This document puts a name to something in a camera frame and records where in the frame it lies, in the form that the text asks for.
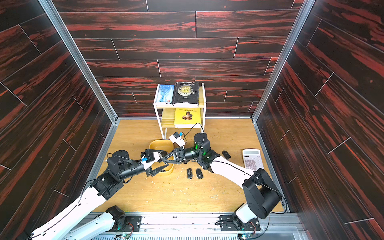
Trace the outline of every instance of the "wooden floor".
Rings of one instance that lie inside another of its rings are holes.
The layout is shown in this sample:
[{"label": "wooden floor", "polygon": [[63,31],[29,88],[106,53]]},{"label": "wooden floor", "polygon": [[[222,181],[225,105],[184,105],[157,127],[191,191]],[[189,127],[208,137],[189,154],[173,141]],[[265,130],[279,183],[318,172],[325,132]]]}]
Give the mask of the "wooden floor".
[{"label": "wooden floor", "polygon": [[[168,129],[167,135],[187,129]],[[193,146],[193,137],[200,129],[193,129],[187,135],[185,147]],[[226,150],[234,162],[244,166],[242,150],[261,149],[251,119],[207,119],[205,131],[211,148],[221,154]],[[132,159],[140,159],[140,153],[149,147],[153,140],[161,139],[157,120],[121,120],[108,152],[126,150]],[[265,170],[269,172],[262,153]],[[104,162],[99,174],[107,167]],[[192,168],[194,177],[187,179],[186,169]],[[203,171],[203,179],[196,177],[196,162],[175,165],[168,176],[146,177],[146,174],[134,176],[131,182],[120,189],[111,199],[96,208],[103,212],[117,205],[126,212],[229,212],[245,203],[243,190],[228,179]],[[278,204],[274,211],[282,211]]]}]

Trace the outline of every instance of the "book cover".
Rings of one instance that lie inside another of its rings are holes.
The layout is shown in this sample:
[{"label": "book cover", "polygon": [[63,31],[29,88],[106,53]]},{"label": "book cover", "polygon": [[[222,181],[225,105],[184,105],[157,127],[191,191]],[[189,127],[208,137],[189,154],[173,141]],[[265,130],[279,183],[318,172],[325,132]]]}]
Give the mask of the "book cover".
[{"label": "book cover", "polygon": [[159,86],[159,92],[157,94],[156,104],[165,105],[167,103],[172,103],[174,85],[164,85]]},{"label": "book cover", "polygon": [[177,82],[172,104],[183,107],[197,107],[199,105],[199,83]]},{"label": "book cover", "polygon": [[201,124],[200,108],[176,108],[175,128],[191,128],[197,122]]}]

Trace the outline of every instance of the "small shelf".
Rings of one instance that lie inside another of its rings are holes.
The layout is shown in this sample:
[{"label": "small shelf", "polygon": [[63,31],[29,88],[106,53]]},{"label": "small shelf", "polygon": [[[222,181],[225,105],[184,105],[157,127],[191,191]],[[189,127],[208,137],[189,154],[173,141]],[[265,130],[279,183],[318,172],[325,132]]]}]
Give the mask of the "small shelf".
[{"label": "small shelf", "polygon": [[[175,111],[176,108],[165,108],[161,114],[161,128],[175,128]],[[200,115],[203,116],[203,109],[200,110]]]},{"label": "small shelf", "polygon": [[[199,87],[199,106],[198,107],[194,107],[194,108],[204,108],[204,98],[205,98],[205,91],[204,91],[204,87],[201,86]],[[157,108],[157,109],[167,109],[167,108],[190,108],[190,107],[182,107],[182,106],[173,106],[171,104],[168,104],[168,105],[157,105],[156,102],[153,103],[154,106]]]},{"label": "small shelf", "polygon": [[[171,104],[168,106],[164,105],[156,105],[156,99],[157,99],[157,94],[159,91],[159,86],[160,84],[157,85],[156,89],[156,94],[155,94],[155,99],[153,102],[153,107],[156,112],[156,117],[157,121],[159,123],[160,131],[162,138],[165,139],[167,137],[167,129],[168,128],[175,128],[175,111],[176,108],[183,108],[180,106],[172,106]],[[203,128],[205,127],[205,112],[207,108],[207,103],[205,100],[205,88],[204,88],[204,83],[201,84],[201,87],[199,87],[199,106],[196,108],[200,108],[200,115],[201,115],[201,123]],[[159,117],[158,109],[163,109],[161,117]]]}]

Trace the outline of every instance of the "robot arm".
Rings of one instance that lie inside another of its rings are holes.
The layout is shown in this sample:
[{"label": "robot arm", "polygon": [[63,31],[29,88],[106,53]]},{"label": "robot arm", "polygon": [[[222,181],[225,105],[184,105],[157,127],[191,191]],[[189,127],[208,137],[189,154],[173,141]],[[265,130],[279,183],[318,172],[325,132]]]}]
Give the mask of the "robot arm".
[{"label": "robot arm", "polygon": [[[127,151],[115,152],[107,159],[107,169],[76,201],[45,225],[33,231],[31,237],[19,239],[60,240],[63,237],[64,239],[73,239],[73,237],[90,239],[113,226],[121,229],[122,225],[125,226],[119,215],[121,210],[117,211],[118,214],[113,214],[116,211],[107,211],[97,219],[67,234],[87,214],[122,188],[126,183],[124,179],[132,178],[142,172],[146,172],[147,176],[155,176],[167,167],[168,163],[187,164],[189,161],[196,161],[203,169],[222,175],[241,187],[247,203],[241,205],[232,215],[233,223],[240,230],[255,217],[265,219],[281,200],[281,195],[277,194],[276,185],[265,170],[252,171],[226,160],[211,149],[206,133],[197,133],[194,137],[195,145],[188,149],[184,149],[184,141],[177,132],[173,134],[173,139],[173,142],[177,142],[180,147],[168,154],[162,150],[146,149],[141,153],[139,161],[130,159]],[[152,169],[153,163],[161,161],[166,165]],[[102,227],[100,224],[97,225],[98,221],[103,222]]]}]

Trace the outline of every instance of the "car key fob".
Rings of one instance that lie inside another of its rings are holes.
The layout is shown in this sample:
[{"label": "car key fob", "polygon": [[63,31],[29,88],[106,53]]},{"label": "car key fob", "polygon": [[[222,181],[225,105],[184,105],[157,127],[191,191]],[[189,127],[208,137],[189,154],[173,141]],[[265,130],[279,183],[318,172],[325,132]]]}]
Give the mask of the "car key fob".
[{"label": "car key fob", "polygon": [[203,178],[203,173],[201,172],[200,168],[196,169],[196,176],[197,176],[198,179],[202,179]]},{"label": "car key fob", "polygon": [[223,156],[225,157],[225,159],[230,159],[231,158],[231,155],[229,155],[229,153],[227,151],[222,151],[221,152],[223,154]]},{"label": "car key fob", "polygon": [[192,169],[191,168],[188,168],[187,169],[187,178],[191,179],[192,178]]}]

